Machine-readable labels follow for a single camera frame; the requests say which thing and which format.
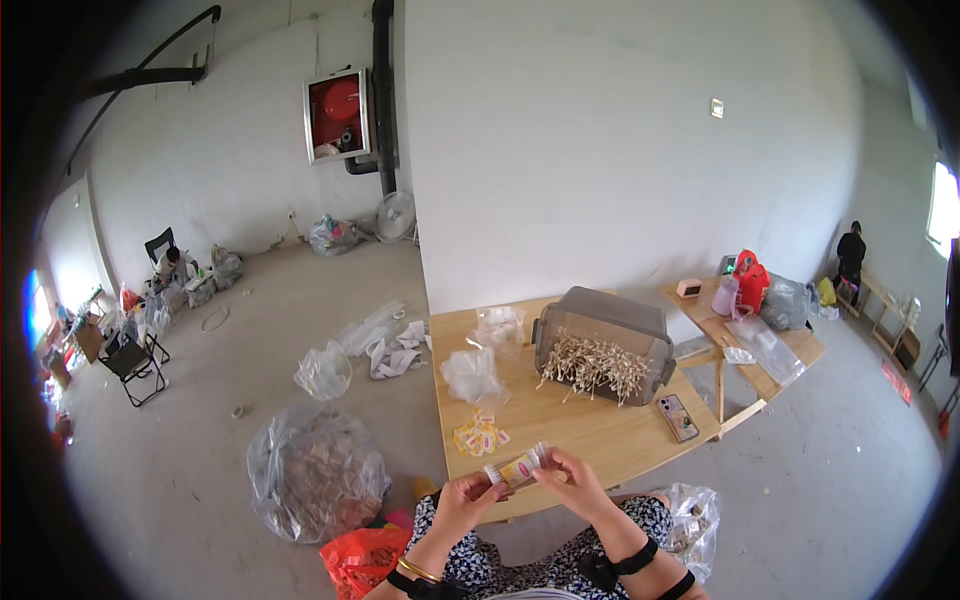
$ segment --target hand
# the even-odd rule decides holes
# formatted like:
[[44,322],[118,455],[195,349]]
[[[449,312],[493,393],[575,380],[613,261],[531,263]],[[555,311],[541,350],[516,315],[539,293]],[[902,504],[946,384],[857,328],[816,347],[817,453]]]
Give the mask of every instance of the hand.
[[564,506],[575,515],[591,525],[596,525],[605,516],[612,514],[612,511],[620,512],[604,492],[590,465],[559,448],[550,448],[550,458],[557,466],[557,471],[565,475],[565,481],[554,472],[542,468],[534,469],[534,478],[556,494]]
[[477,471],[451,479],[440,493],[440,506],[430,533],[442,536],[453,547],[476,527],[480,516],[497,501],[505,499],[506,494],[507,485],[491,485],[487,473]]

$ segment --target smartphone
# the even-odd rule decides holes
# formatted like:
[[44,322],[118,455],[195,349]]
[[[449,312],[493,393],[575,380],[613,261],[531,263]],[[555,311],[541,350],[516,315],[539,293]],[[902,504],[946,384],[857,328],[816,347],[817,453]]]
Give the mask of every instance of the smartphone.
[[666,421],[670,423],[670,428],[673,429],[674,435],[677,436],[677,439],[680,440],[681,443],[692,440],[700,435],[700,430],[697,429],[697,425],[690,419],[689,413],[686,412],[686,409],[680,403],[680,399],[676,394],[664,396],[657,400],[657,406],[659,406],[660,411],[666,417]]

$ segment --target sitting person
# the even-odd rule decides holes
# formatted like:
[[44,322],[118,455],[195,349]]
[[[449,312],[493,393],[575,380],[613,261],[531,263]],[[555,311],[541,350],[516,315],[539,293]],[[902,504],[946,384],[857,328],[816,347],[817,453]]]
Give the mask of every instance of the sitting person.
[[163,283],[176,281],[183,285],[189,281],[187,277],[186,266],[193,265],[194,272],[200,272],[200,264],[194,260],[193,256],[186,252],[181,252],[176,246],[171,246],[167,252],[160,257],[159,262],[154,266],[157,276]]
[[[658,550],[666,544],[672,526],[666,497],[610,498],[584,461],[559,448],[550,448],[550,459],[565,479],[557,477],[557,471],[542,469],[534,470],[535,478],[566,508],[590,523],[589,528],[544,559],[506,566],[500,562],[496,546],[480,540],[473,531],[487,509],[506,499],[506,487],[503,483],[491,485],[482,472],[464,475],[420,501],[414,535],[401,564],[391,578],[367,595],[368,600],[402,600],[407,593],[391,579],[406,587],[426,578],[436,582],[456,579],[466,587],[467,600],[496,594],[519,598],[531,589],[538,590],[538,598],[708,599],[680,561]],[[611,574],[614,591],[598,588],[579,570],[578,563],[590,554],[605,555],[621,573],[618,583]]]

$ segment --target black pipe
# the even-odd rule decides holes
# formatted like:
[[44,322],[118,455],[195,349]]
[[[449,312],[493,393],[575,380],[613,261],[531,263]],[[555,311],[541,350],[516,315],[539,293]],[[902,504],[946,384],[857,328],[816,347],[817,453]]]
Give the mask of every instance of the black pipe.
[[86,97],[95,98],[111,91],[122,91],[149,84],[170,84],[173,82],[190,82],[195,84],[206,75],[205,66],[162,68],[162,69],[131,69],[116,75],[107,75],[89,82],[86,87]]
[[357,162],[357,159],[353,156],[344,158],[344,167],[347,168],[347,172],[351,175],[367,175],[369,173],[376,173],[376,161],[371,160],[369,162]]
[[394,0],[373,0],[373,115],[376,120],[376,163],[344,161],[351,175],[380,172],[383,195],[396,192],[394,160],[394,71],[390,67],[390,18]]
[[[207,17],[211,17],[210,18],[211,23],[216,23],[217,21],[219,21],[220,12],[221,12],[221,9],[220,9],[220,5],[218,4],[215,4],[209,9],[201,12],[200,14],[195,16],[192,21],[190,21],[183,27],[179,28],[177,32],[174,33],[172,36],[167,37],[166,40],[162,44],[157,46],[157,48],[153,52],[147,55],[147,58],[144,59],[142,62],[140,62],[140,64],[138,64],[136,68],[142,69],[143,67],[147,66],[147,64],[149,64],[151,60],[156,58],[156,55],[163,52],[166,49],[166,47],[172,44],[178,37],[187,33],[190,29],[192,29],[195,25],[197,25]],[[104,113],[107,112],[107,109],[110,108],[110,105],[113,104],[113,101],[117,99],[117,96],[119,96],[120,92],[122,91],[123,91],[122,89],[118,89],[112,94],[110,94],[110,97],[107,98],[107,101],[104,102],[104,105],[101,106],[100,110],[97,111],[97,114],[93,117],[93,120],[90,121],[90,124],[88,126],[86,126],[86,131],[81,136],[80,141],[77,142],[77,147],[73,149],[73,152],[70,153],[70,158],[66,160],[66,174],[68,176],[70,175],[70,163],[72,163],[73,159],[77,157],[77,153],[80,151],[80,147],[83,146],[84,142],[86,142],[86,139],[90,136],[90,132],[93,131],[93,128],[94,126],[96,126],[97,122],[100,120],[100,117],[104,116]]]

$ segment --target red bag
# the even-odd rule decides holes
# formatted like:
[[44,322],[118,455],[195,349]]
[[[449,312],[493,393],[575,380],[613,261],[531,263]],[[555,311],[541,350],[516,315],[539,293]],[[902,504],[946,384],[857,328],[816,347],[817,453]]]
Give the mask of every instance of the red bag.
[[755,315],[760,312],[760,304],[767,296],[770,287],[770,275],[756,260],[756,254],[745,250],[736,258],[733,276],[740,282],[736,292],[736,308],[741,315]]
[[414,532],[357,529],[320,549],[339,600],[357,600],[387,579]]

